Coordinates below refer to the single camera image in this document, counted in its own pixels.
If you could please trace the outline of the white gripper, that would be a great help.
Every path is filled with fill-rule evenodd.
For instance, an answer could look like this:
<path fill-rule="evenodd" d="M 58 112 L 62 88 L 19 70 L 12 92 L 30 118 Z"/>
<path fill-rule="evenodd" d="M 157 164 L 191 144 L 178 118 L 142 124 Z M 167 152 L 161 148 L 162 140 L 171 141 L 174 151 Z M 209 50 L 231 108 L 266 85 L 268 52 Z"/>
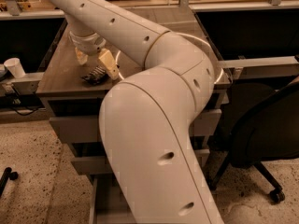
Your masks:
<path fill-rule="evenodd" d="M 102 36 L 97 33 L 78 36 L 70 32 L 69 37 L 75 46 L 75 53 L 80 65 L 84 65 L 88 61 L 88 56 L 93 56 L 101 50 L 97 57 L 98 62 L 112 80 L 116 80 L 119 77 L 119 68 L 111 51 L 103 49 L 106 40 Z"/>

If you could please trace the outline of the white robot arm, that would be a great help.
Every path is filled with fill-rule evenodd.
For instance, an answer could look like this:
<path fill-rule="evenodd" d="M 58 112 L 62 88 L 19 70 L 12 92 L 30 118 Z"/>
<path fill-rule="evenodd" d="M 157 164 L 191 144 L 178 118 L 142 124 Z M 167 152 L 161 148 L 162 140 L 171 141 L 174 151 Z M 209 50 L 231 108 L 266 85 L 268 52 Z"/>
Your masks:
<path fill-rule="evenodd" d="M 213 92 L 209 58 L 182 36 L 107 1 L 50 1 L 145 68 L 117 83 L 99 114 L 109 163 L 135 221 L 224 224 L 189 138 Z"/>

